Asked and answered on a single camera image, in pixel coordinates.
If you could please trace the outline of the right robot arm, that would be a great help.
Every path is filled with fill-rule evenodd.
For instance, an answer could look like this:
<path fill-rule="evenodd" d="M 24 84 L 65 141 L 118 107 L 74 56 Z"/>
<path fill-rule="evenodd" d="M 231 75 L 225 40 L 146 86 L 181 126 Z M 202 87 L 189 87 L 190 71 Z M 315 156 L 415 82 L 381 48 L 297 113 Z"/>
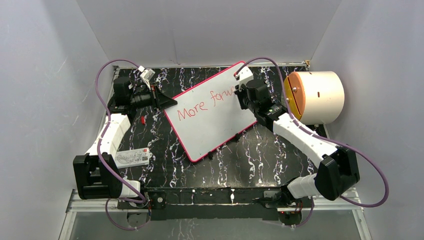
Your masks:
<path fill-rule="evenodd" d="M 295 177 L 282 186 L 286 206 L 295 207 L 302 198 L 319 195 L 334 201 L 360 180 L 355 153 L 306 132 L 307 126 L 292 119 L 285 106 L 272 102 L 265 83 L 239 82 L 234 93 L 241 109 L 250 110 L 258 124 L 289 141 L 317 167 L 317 173 Z"/>

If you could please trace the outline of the pink-framed whiteboard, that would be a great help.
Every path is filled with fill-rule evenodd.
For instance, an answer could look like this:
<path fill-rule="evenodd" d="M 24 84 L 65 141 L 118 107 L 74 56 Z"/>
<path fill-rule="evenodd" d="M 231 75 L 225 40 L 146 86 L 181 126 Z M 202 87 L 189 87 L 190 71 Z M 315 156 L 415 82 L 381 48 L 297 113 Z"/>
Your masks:
<path fill-rule="evenodd" d="M 173 131 L 191 162 L 197 162 L 256 123 L 242 110 L 235 94 L 234 73 L 240 61 L 174 97 L 165 109 Z"/>

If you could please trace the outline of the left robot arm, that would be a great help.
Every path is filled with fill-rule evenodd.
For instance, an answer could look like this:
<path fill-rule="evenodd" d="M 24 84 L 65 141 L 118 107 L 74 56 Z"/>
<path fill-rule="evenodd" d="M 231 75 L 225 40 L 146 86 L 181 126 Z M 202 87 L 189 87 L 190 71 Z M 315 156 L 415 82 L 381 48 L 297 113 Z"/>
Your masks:
<path fill-rule="evenodd" d="M 105 123 L 93 145 L 73 160 L 73 170 L 79 197 L 88 199 L 129 199 L 137 208 L 149 203 L 149 194 L 137 180 L 123 179 L 116 164 L 121 141 L 130 129 L 139 109 L 153 107 L 164 110 L 177 105 L 155 83 L 134 86 L 129 77 L 112 82 L 113 95 L 104 106 Z"/>

